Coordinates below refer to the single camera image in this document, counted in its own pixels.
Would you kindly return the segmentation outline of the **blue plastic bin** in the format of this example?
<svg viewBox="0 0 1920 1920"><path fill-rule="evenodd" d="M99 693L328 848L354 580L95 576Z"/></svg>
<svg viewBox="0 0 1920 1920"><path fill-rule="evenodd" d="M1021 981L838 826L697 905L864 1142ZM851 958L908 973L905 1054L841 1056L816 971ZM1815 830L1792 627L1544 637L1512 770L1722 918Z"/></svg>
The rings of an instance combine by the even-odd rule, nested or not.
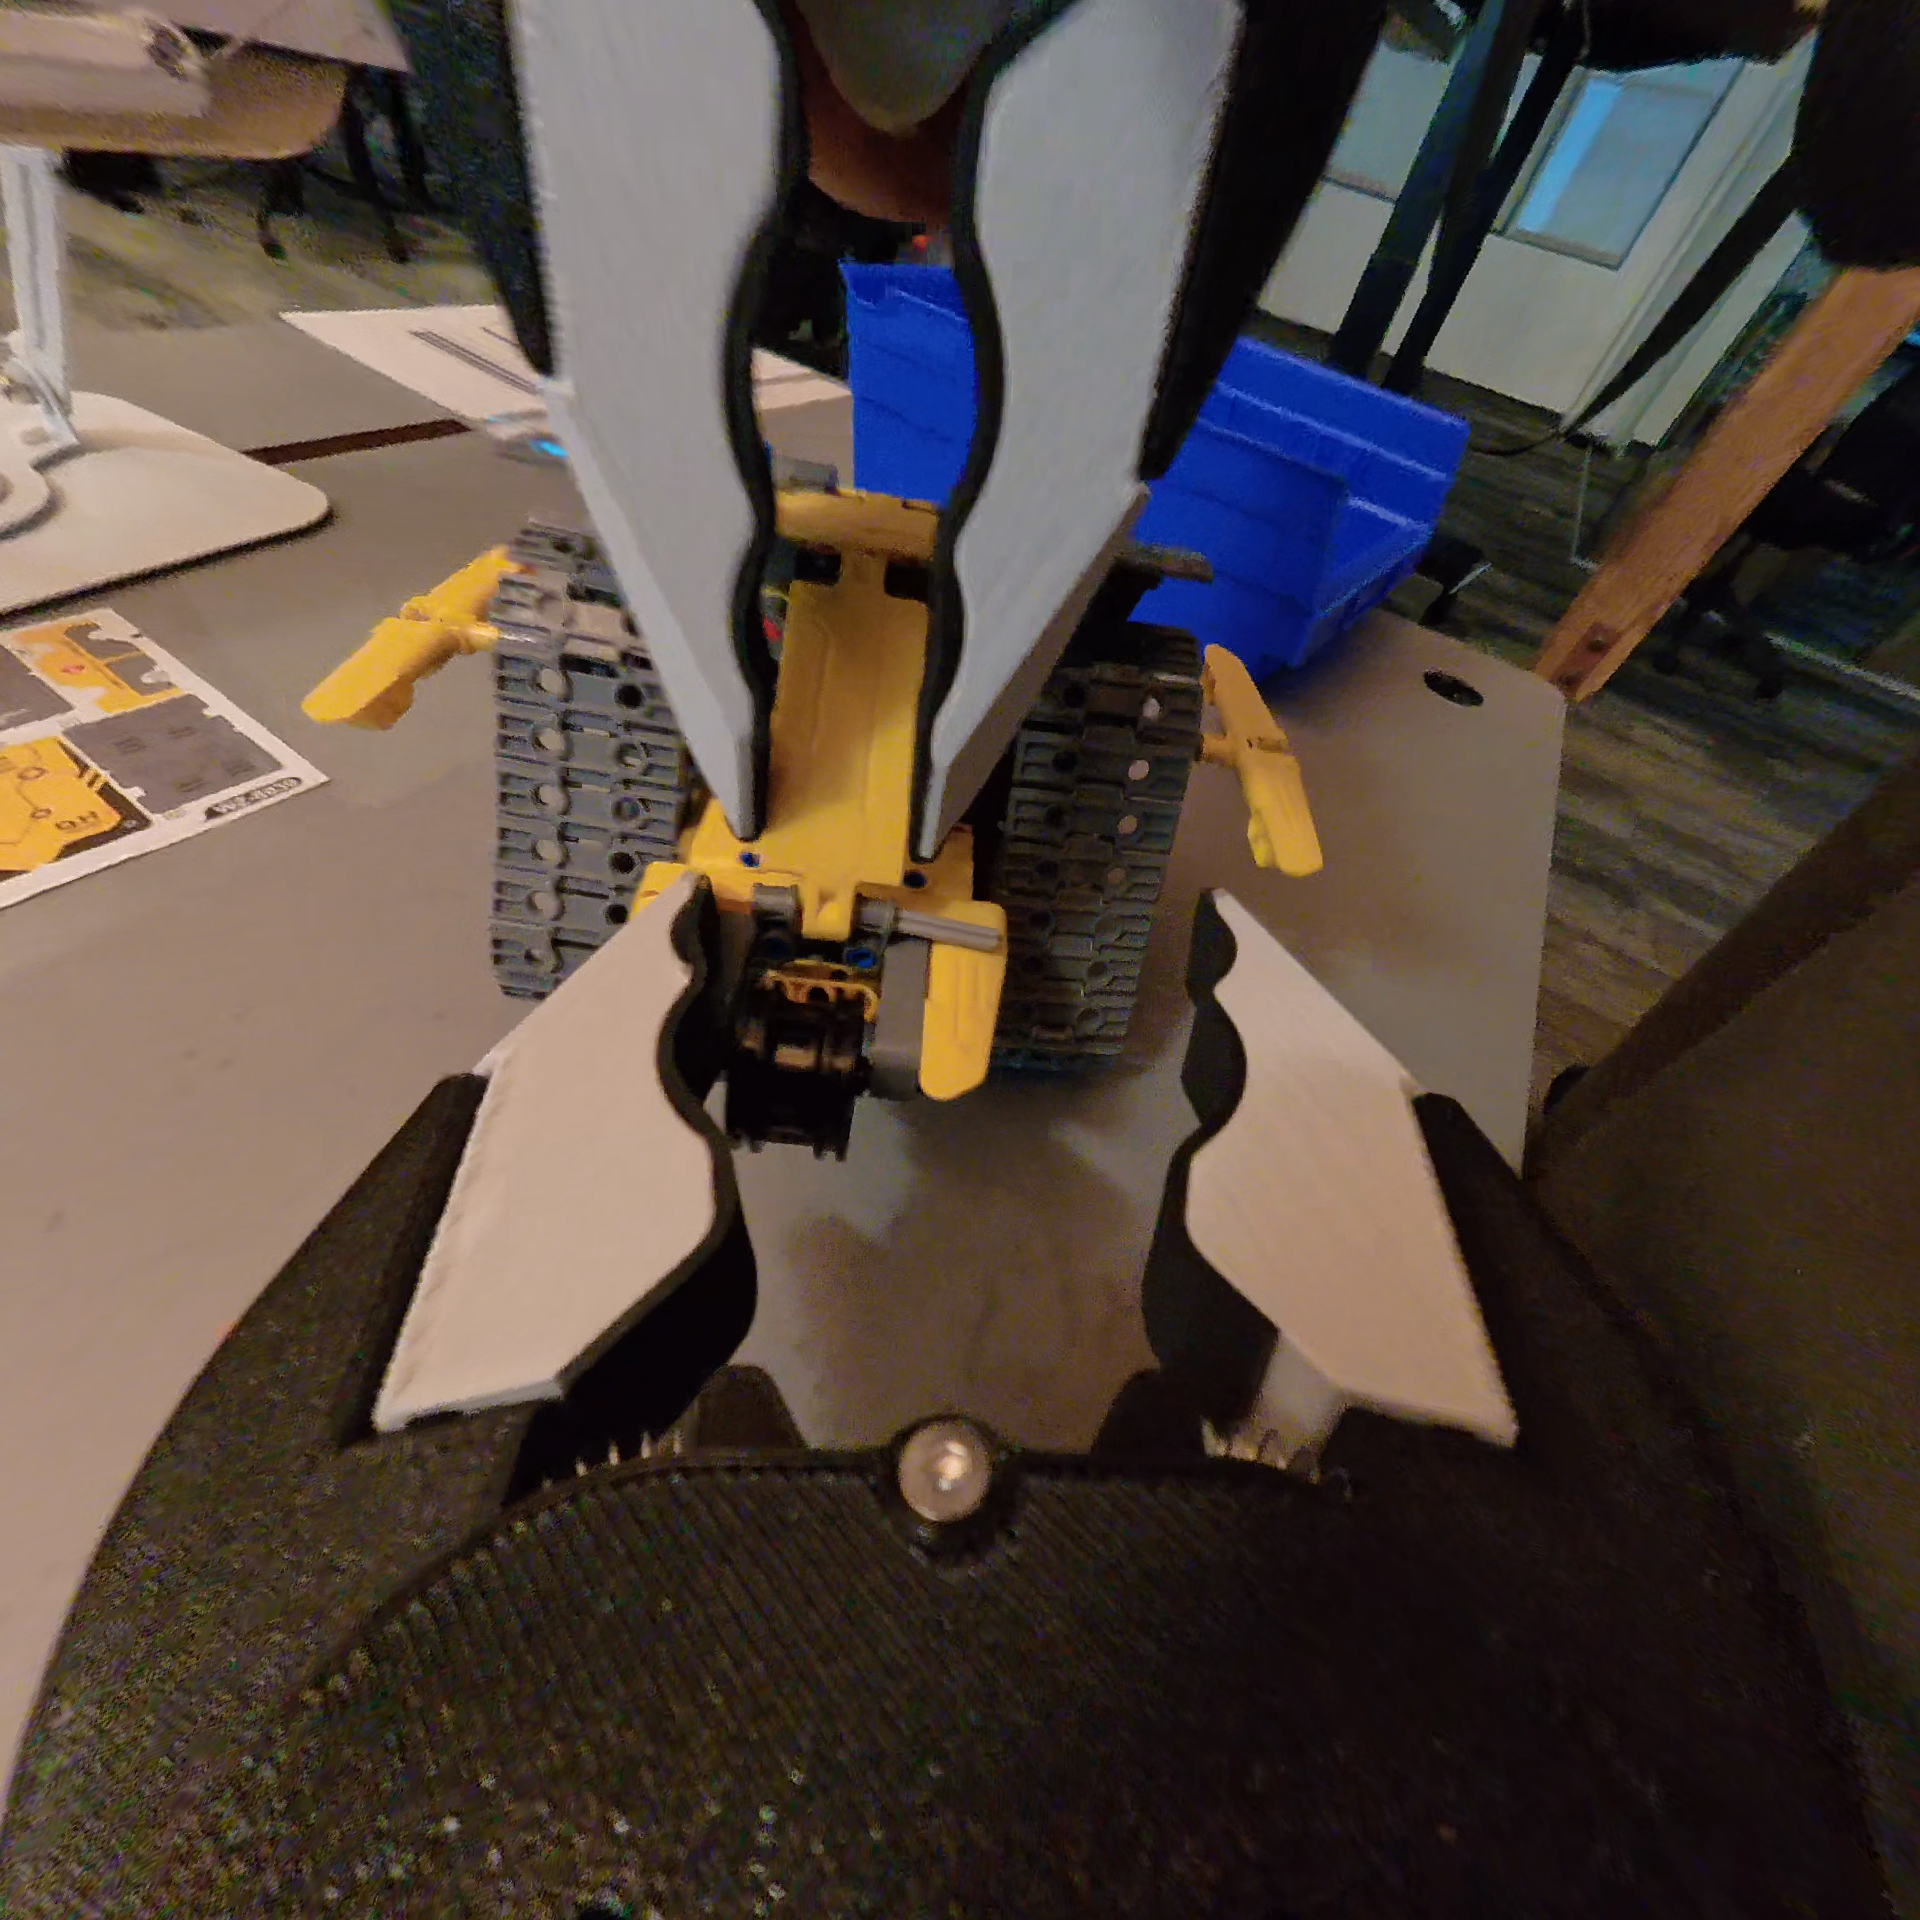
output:
<svg viewBox="0 0 1920 1920"><path fill-rule="evenodd" d="M842 265L852 480L947 504L973 434L973 347L954 275ZM1320 655L1415 572L1470 446L1420 401L1241 337L1134 538L1213 564L1137 616L1225 644L1262 683Z"/></svg>

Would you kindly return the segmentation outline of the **person's right hand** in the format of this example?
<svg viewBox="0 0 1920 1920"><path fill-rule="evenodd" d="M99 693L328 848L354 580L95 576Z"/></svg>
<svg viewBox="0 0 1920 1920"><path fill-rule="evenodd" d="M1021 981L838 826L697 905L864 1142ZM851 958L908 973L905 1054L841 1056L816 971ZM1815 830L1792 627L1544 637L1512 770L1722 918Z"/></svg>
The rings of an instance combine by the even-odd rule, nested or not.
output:
<svg viewBox="0 0 1920 1920"><path fill-rule="evenodd" d="M947 228L963 100L949 99L925 124L908 132L881 132L841 94L802 16L791 7L782 17L794 42L811 181L855 215Z"/></svg>

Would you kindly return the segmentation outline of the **laminated instruction sheet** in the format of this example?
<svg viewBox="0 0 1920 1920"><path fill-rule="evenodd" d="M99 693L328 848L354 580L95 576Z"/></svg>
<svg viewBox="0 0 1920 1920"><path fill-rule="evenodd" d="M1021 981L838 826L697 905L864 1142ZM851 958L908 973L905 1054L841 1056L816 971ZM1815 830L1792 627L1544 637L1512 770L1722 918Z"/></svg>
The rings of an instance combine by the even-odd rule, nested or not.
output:
<svg viewBox="0 0 1920 1920"><path fill-rule="evenodd" d="M281 313L281 323L485 431L514 457L563 461L541 379L499 304ZM769 454L851 473L852 401L841 379L755 349L752 388Z"/></svg>

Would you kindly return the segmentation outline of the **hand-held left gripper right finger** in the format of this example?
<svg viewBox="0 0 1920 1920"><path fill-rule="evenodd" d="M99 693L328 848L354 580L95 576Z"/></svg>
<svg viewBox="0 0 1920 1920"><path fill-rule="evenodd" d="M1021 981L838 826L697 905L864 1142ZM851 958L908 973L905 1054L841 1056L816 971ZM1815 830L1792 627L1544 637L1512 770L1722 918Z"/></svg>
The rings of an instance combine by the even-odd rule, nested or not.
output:
<svg viewBox="0 0 1920 1920"><path fill-rule="evenodd" d="M1311 1462L1345 1414L1512 1446L1401 1063L1228 890L1198 895L1145 1337L1202 1450Z"/></svg>

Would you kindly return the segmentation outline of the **yellow tracked toy vehicle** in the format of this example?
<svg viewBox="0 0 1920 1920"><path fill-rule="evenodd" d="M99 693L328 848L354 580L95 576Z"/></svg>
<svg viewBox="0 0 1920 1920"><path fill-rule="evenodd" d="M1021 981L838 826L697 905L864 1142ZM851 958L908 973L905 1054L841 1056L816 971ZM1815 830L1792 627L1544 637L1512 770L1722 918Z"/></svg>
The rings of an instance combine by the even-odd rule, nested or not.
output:
<svg viewBox="0 0 1920 1920"><path fill-rule="evenodd" d="M492 976L541 998L666 884L716 913L713 1075L734 1146L842 1157L860 1098L954 1099L992 1065L1120 1054L1192 764L1237 780L1254 860L1323 853L1300 767L1249 668L1133 616L1208 567L1124 547L978 792L984 827L910 848L934 510L874 494L777 498L764 827L699 777L601 547L529 522L408 598L302 703L388 729L419 680L492 660Z"/></svg>

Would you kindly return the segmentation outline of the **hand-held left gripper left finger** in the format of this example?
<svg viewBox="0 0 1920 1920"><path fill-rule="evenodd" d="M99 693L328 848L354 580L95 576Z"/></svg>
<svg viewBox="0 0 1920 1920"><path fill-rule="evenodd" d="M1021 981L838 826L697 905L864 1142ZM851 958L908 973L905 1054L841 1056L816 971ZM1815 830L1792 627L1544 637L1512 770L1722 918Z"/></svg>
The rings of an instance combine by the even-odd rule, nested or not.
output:
<svg viewBox="0 0 1920 1920"><path fill-rule="evenodd" d="M758 1305L716 1080L716 900L684 874L484 1063L375 1431L562 1402L626 1337L672 1419Z"/></svg>

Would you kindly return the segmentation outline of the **yellow sticker sheet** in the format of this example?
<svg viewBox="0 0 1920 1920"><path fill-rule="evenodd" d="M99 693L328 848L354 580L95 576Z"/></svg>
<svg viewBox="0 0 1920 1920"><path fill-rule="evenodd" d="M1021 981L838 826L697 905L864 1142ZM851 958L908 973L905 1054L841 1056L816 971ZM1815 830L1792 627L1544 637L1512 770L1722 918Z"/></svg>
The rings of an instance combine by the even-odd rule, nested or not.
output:
<svg viewBox="0 0 1920 1920"><path fill-rule="evenodd" d="M325 786L109 606L3 634L5 908Z"/></svg>

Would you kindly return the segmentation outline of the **white book stand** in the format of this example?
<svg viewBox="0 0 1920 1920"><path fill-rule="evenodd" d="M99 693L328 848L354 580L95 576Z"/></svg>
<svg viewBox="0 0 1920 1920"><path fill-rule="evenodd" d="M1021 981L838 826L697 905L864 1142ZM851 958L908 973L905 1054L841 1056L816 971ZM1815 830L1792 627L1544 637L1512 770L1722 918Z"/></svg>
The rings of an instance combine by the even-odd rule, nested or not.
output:
<svg viewBox="0 0 1920 1920"><path fill-rule="evenodd" d="M306 530L318 489L68 376L57 157L306 153L344 67L252 40L204 54L158 13L5 5L3 176L14 327L5 332L3 612Z"/></svg>

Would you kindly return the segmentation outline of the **wooden post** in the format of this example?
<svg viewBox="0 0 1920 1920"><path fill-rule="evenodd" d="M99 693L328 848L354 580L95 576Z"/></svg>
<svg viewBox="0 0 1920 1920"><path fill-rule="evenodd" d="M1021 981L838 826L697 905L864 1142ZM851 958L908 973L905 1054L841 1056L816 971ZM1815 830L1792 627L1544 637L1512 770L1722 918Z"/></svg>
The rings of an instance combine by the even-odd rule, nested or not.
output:
<svg viewBox="0 0 1920 1920"><path fill-rule="evenodd" d="M1635 517L1535 660L1590 700L1917 323L1917 270L1836 273Z"/></svg>

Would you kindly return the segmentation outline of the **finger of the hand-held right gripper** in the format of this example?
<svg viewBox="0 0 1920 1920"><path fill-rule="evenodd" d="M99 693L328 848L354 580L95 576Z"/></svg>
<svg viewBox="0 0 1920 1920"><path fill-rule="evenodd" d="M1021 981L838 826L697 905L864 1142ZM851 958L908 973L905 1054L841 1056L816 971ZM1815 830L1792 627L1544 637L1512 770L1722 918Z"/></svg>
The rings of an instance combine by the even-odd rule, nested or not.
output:
<svg viewBox="0 0 1920 1920"><path fill-rule="evenodd" d="M939 523L913 840L960 820L1145 504L1145 429L1244 37L1232 3L1036 5L967 96L973 441Z"/></svg>
<svg viewBox="0 0 1920 1920"><path fill-rule="evenodd" d="M806 167L777 5L516 5L541 225L547 405L684 744L733 834L763 827L775 535L750 332Z"/></svg>

